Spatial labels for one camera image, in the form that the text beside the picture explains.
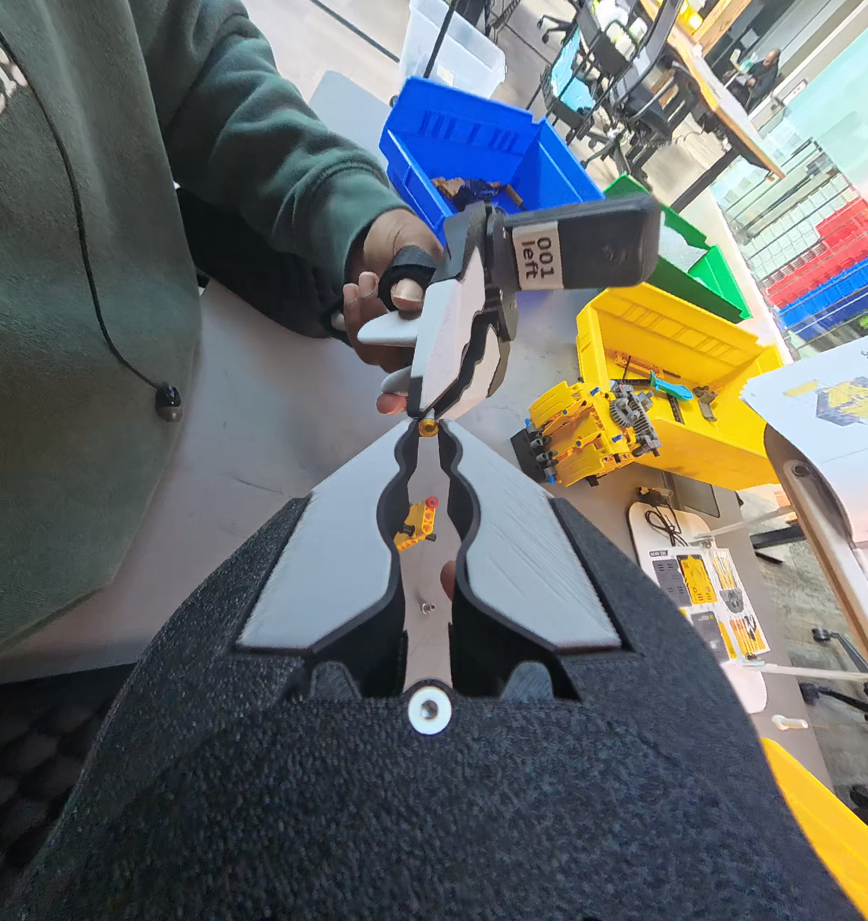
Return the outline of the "yellow lego beam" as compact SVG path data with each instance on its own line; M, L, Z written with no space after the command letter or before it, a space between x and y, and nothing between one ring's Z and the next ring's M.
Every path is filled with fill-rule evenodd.
M401 554L406 550L424 542L435 543L436 512L432 513L425 506L426 498L411 505L408 514L394 535L394 547Z

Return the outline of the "person's left hand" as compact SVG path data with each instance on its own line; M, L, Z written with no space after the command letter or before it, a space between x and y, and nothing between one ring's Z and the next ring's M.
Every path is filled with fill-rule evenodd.
M434 260L442 254L440 241L413 212L399 209L381 214L353 245L343 287L343 321L354 351L364 363L387 374L409 366L412 348L377 347L361 343L360 329L387 309L377 295L382 272L405 247L424 249Z

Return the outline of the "black office chair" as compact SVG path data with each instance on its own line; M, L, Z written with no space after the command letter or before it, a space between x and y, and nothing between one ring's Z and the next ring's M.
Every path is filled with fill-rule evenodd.
M543 70L526 109L543 101L544 117L571 145L596 107L601 71L598 49L606 38L590 4L568 23L560 50Z
M591 108L580 129L590 154L582 164L612 159L619 174L634 177L670 144L679 114L693 103L686 67L670 59L668 40L685 2L660 2L640 37L634 30L640 2L625 11L617 2L594 2L580 20L587 62Z

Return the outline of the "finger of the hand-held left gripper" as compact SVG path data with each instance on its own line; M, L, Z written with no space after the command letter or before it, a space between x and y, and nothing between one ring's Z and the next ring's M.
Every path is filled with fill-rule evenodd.
M460 376L436 404L436 419L457 420L473 410L499 387L508 363L508 343L485 337L481 356L463 359Z
M474 320L485 307L485 271L471 260L460 279L432 282L417 326L407 413L456 420L489 391L489 324L473 341Z

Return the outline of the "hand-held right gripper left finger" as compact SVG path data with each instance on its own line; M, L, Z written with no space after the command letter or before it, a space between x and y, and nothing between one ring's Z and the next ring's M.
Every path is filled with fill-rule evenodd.
M397 424L309 493L238 649L318 654L394 600L417 424Z

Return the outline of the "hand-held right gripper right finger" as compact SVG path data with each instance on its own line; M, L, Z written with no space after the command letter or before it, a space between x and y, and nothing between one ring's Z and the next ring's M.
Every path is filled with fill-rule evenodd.
M552 496L454 421L439 446L466 600L552 652L621 649Z

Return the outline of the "clear plastic storage box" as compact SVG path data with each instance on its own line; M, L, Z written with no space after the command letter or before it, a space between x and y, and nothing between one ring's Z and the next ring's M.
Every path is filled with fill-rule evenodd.
M411 1L398 84L408 77L427 74L440 27L449 10L442 1ZM451 17L448 30L431 65L428 79L444 86L490 98L507 75L504 52L459 13Z

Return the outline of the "green parts bin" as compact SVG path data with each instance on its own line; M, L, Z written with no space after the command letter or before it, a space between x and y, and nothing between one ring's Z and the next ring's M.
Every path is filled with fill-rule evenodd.
M666 204L661 207L658 263L648 279L654 287L731 323L751 311L724 253Z

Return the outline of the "lego sticker sheet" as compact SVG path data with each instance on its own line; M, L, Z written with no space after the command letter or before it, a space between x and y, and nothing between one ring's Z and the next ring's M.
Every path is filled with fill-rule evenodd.
M653 549L641 565L719 663L754 661L771 650L729 551Z

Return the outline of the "white rounded board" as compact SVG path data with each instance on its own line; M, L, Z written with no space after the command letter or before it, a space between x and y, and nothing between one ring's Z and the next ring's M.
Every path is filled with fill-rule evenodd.
M641 562L643 556L653 549L719 548L712 540L704 537L707 529L702 518L695 514L674 510L668 505L655 506L637 501L630 506L627 512L627 524L636 559L647 576ZM749 715L761 713L767 703L768 695L764 677L754 664L761 659L762 657L754 661L726 663L717 661Z

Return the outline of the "person's green sweatshirt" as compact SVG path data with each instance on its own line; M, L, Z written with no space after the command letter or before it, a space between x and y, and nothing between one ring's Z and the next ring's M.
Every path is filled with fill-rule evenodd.
M0 2L0 657L111 582L179 432L199 294L147 2Z

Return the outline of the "yellow parts bin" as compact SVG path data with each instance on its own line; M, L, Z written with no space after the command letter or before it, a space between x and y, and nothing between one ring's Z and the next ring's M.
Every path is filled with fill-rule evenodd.
M778 482L763 445L765 423L741 399L751 378L783 367L773 344L703 308L643 283L606 289L577 317L580 377L606 390L612 380L662 371L689 390L715 394L704 416L698 399L681 403L678 422L654 394L648 417L661 440L641 465L732 491Z
M778 743L763 753L786 804L846 896L868 920L868 826Z

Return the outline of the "long wooden desk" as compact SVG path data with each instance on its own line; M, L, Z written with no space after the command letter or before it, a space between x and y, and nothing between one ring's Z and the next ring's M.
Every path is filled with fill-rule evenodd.
M770 180L786 177L782 167L763 148L761 135L739 101L718 81L704 60L705 53L727 33L749 5L749 1L720 1L695 32L688 32L679 24L670 31L667 40L670 52L691 75L702 104L723 127L727 137L727 151L671 202L670 207L676 212L694 201L739 158L764 169Z

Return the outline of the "yellow lego model black base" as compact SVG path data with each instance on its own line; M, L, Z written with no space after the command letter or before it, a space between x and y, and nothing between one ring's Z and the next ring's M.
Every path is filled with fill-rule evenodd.
M531 407L511 438L521 471L539 484L591 487L662 446L648 410L649 390L613 380L607 389L562 382Z

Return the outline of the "heap of brown lego parts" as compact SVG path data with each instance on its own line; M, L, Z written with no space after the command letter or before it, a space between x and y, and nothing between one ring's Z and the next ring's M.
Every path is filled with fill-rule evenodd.
M500 196L510 201L517 211L523 210L523 200L520 194L508 183L460 177L432 178L431 183L441 197L450 202L457 212L462 212L466 207L478 201L493 204Z

